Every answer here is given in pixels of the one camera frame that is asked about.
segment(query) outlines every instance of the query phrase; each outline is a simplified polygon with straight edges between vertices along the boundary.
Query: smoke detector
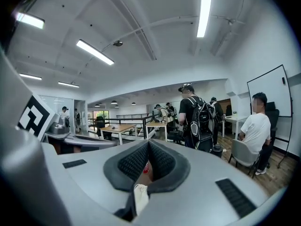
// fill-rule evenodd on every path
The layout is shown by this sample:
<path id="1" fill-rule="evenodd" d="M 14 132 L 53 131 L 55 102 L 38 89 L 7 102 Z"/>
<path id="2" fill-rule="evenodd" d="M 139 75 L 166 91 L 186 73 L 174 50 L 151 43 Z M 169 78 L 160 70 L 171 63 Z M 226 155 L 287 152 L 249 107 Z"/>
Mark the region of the smoke detector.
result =
<path id="1" fill-rule="evenodd" d="M 123 45 L 123 42 L 118 40 L 118 41 L 114 42 L 113 45 L 116 46 L 116 47 L 120 47 L 120 46 Z"/>

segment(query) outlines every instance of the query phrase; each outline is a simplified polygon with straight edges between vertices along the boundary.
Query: whiteboard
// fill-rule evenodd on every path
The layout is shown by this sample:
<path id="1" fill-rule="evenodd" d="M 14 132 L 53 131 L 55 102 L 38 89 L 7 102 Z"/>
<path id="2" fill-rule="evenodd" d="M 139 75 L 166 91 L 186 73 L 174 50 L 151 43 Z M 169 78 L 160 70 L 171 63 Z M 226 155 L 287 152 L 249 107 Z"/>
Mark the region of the whiteboard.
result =
<path id="1" fill-rule="evenodd" d="M 279 116 L 292 116 L 291 95 L 283 65 L 247 82 L 247 84 L 251 99 L 254 94 L 263 92 L 266 94 L 268 102 L 275 102 Z"/>

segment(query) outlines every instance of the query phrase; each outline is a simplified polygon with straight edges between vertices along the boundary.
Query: rectangular light fixture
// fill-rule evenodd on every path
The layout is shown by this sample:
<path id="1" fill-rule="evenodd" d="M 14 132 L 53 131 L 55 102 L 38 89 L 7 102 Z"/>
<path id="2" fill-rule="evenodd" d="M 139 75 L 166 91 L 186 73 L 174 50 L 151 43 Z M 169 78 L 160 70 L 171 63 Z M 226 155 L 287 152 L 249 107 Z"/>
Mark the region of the rectangular light fixture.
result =
<path id="1" fill-rule="evenodd" d="M 17 21 L 22 22 L 22 23 L 26 23 L 26 24 L 30 24 L 32 26 L 35 26 L 37 28 L 43 28 L 44 27 L 44 20 L 25 14 L 25 13 L 17 13 L 17 17 L 16 17 Z"/>
<path id="2" fill-rule="evenodd" d="M 41 77 L 32 76 L 32 75 L 28 75 L 28 74 L 24 74 L 24 73 L 20 73 L 19 75 L 22 77 L 30 78 L 30 79 L 35 79 L 35 80 L 40 80 L 40 81 L 42 80 Z"/>
<path id="3" fill-rule="evenodd" d="M 200 15 L 199 15 L 199 22 L 198 22 L 198 38 L 203 38 L 206 32 L 209 12 L 210 12 L 211 0 L 201 0 L 201 7 L 200 7 Z"/>
<path id="4" fill-rule="evenodd" d="M 113 60 L 111 60 L 106 55 L 104 55 L 103 53 L 99 52 L 98 50 L 96 50 L 95 48 L 93 48 L 91 45 L 87 44 L 83 40 L 79 40 L 77 42 L 76 46 L 82 48 L 83 50 L 87 51 L 91 55 L 94 55 L 95 57 L 97 57 L 100 60 L 104 61 L 108 65 L 112 65 L 114 63 Z"/>
<path id="5" fill-rule="evenodd" d="M 71 87 L 79 88 L 78 85 L 71 85 L 71 84 L 67 84 L 67 83 L 63 83 L 63 82 L 59 82 L 58 84 L 59 84 L 59 85 L 66 85 L 66 86 L 71 86 Z"/>

